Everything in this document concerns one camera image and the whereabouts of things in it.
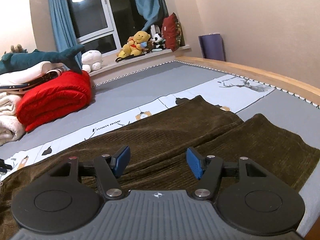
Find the purple rolled yoga mat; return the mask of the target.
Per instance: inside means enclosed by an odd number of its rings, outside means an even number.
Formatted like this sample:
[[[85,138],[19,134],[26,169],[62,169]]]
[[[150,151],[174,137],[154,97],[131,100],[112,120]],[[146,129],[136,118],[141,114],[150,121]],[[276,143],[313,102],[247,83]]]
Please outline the purple rolled yoga mat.
[[[223,39],[220,33],[199,36],[199,43],[204,59],[226,60]]]

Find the panda plush toy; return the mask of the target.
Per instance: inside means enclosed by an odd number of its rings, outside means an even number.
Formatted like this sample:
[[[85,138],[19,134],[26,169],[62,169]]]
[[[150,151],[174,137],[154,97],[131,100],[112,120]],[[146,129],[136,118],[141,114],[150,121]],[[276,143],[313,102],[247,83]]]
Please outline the panda plush toy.
[[[151,40],[153,45],[152,52],[162,51],[165,49],[165,39],[160,33],[155,33]]]

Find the grey printed bed sheet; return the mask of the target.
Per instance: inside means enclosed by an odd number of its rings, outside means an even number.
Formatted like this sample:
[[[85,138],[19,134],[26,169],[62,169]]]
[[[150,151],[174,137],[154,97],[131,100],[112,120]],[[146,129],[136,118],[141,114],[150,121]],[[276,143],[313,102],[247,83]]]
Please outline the grey printed bed sheet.
[[[41,125],[20,140],[1,147],[1,157],[17,167],[33,164],[85,139],[133,122],[134,111],[157,113],[177,98],[201,95],[224,105],[243,120],[261,113],[273,124],[319,147],[319,108],[302,95],[246,77],[192,66],[165,63],[120,77],[93,89],[93,102],[83,110]]]

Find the blue curtain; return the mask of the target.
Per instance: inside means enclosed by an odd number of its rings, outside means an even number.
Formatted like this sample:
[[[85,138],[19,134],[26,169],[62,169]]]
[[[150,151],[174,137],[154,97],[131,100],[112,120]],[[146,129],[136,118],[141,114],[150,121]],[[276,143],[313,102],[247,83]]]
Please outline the blue curtain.
[[[146,20],[142,31],[169,16],[165,0],[135,0],[135,3],[138,13]]]
[[[78,45],[67,0],[48,0],[48,4],[57,50]]]

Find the yellow plush bear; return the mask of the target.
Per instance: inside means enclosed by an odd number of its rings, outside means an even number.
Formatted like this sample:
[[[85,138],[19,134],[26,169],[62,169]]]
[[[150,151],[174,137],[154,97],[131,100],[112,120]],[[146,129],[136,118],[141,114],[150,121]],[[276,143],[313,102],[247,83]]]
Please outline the yellow plush bear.
[[[123,45],[117,57],[123,59],[128,56],[142,55],[148,45],[150,37],[150,34],[146,31],[138,31],[135,35],[129,37],[127,43]]]

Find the wooden bed frame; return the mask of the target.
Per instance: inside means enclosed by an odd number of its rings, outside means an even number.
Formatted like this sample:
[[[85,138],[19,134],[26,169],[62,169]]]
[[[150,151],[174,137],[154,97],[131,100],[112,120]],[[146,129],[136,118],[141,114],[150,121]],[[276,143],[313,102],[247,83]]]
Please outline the wooden bed frame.
[[[317,108],[319,107],[319,88],[287,76],[241,64],[202,59],[198,57],[179,56],[176,58],[176,61],[260,81],[263,84],[271,85],[282,91],[292,93],[295,97],[298,97]]]

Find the cream folded blanket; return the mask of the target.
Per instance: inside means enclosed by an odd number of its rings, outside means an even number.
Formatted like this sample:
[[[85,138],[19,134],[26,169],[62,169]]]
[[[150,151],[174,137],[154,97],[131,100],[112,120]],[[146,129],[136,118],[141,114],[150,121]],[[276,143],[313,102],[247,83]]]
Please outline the cream folded blanket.
[[[26,70],[5,73],[1,75],[1,86],[21,85],[59,67],[63,67],[63,64],[43,61]],[[16,116],[17,106],[23,95],[1,93],[1,145],[16,141],[24,135],[24,126]]]

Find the blue curtain right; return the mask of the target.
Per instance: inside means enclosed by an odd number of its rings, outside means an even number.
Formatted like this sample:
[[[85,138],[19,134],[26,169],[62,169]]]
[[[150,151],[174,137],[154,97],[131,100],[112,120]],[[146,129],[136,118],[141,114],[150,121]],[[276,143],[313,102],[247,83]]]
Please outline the blue curtain right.
[[[169,16],[165,0],[135,0],[135,3],[138,13],[146,20],[142,31]]]

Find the striped folded garment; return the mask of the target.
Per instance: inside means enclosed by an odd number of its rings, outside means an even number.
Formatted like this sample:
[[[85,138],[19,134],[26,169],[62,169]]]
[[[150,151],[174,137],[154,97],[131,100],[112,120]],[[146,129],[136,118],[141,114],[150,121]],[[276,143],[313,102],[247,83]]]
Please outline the striped folded garment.
[[[66,72],[67,69],[65,67],[55,68],[53,70],[48,71],[41,77],[33,79],[31,81],[25,82],[21,85],[8,85],[8,86],[1,86],[1,93],[6,92],[8,94],[17,94],[23,95],[29,90],[39,86],[43,83],[46,83],[52,79],[59,77],[62,73]]]

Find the teal plush shark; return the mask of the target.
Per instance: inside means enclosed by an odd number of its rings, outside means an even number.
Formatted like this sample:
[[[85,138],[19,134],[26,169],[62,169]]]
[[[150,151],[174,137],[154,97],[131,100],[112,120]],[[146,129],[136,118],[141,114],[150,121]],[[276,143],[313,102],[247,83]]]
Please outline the teal plush shark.
[[[32,53],[6,53],[1,58],[1,74],[26,70],[43,61],[62,63],[71,71],[81,74],[81,67],[75,57],[84,48],[84,45],[77,44],[61,52],[46,52],[35,49]]]

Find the red folded blanket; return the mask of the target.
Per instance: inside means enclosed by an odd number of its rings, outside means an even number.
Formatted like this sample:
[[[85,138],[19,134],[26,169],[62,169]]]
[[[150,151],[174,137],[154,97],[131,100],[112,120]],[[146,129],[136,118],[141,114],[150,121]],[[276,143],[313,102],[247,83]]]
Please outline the red folded blanket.
[[[28,91],[17,105],[16,116],[27,133],[88,106],[92,100],[89,74],[67,71]]]

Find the dark olive corduroy pants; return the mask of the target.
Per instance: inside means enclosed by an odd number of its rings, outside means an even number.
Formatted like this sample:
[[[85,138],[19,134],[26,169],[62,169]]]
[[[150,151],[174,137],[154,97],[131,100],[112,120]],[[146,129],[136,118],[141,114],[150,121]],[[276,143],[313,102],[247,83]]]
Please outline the dark olive corduroy pants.
[[[113,154],[124,145],[131,150],[130,163],[120,178],[126,190],[195,189],[196,179],[185,161],[189,147],[225,161],[236,161],[239,156],[251,158],[297,191],[319,162],[317,148],[306,144],[299,135],[275,126],[264,115],[256,114],[243,121],[197,96],[83,141],[5,178],[1,185],[1,239],[10,239],[18,231],[10,211],[18,191],[66,157],[89,161]]]

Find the blue curtain left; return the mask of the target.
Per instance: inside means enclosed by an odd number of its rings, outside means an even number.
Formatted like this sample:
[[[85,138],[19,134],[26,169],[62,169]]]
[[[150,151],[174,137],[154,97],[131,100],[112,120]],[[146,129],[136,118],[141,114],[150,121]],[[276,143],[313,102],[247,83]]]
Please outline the blue curtain left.
[[[48,0],[48,4],[57,50],[78,45],[67,0]]]

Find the brown plush toy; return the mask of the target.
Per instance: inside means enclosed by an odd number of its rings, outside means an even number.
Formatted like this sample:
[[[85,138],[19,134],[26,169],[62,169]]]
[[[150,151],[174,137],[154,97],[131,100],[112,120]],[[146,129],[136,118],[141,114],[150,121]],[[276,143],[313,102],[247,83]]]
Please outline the brown plush toy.
[[[27,53],[28,51],[21,44],[11,45],[9,53]]]

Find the red cushion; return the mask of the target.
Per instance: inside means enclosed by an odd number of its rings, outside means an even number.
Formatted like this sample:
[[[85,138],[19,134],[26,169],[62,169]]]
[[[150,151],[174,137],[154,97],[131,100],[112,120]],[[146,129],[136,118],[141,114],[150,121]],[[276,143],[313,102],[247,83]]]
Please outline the red cushion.
[[[182,28],[174,12],[170,16],[164,18],[162,35],[165,39],[166,48],[171,49],[172,51],[178,50],[181,44]]]

